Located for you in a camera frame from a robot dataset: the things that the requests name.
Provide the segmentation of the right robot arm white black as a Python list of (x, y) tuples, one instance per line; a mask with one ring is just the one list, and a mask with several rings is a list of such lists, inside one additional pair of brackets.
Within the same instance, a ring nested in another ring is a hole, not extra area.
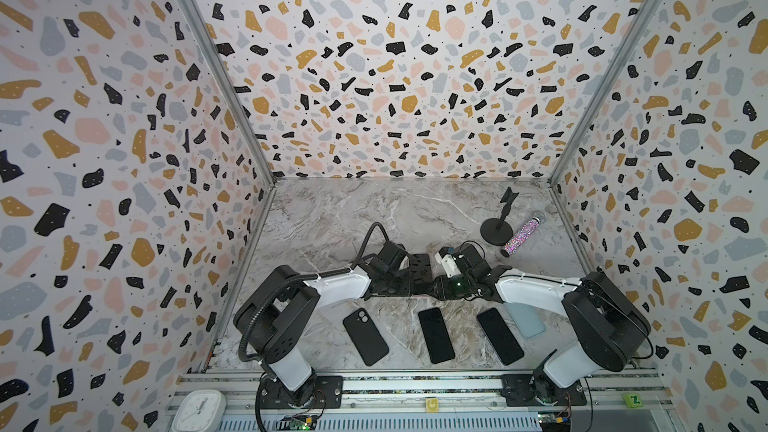
[(562, 279), (492, 267), (471, 244), (443, 247), (435, 261), (443, 273), (431, 295), (439, 300), (523, 304), (568, 319), (575, 339), (534, 371), (531, 384), (542, 390), (564, 390), (599, 370), (620, 372), (650, 339), (648, 320), (603, 272)]

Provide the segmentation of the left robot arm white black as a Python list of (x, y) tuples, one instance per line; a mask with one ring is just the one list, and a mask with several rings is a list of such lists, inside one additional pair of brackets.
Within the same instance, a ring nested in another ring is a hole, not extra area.
[(392, 241), (343, 269), (301, 274), (279, 266), (235, 313), (238, 359), (259, 364), (289, 393), (303, 391), (315, 371), (298, 342), (315, 310), (347, 300), (424, 295), (432, 280), (427, 254), (410, 254)]

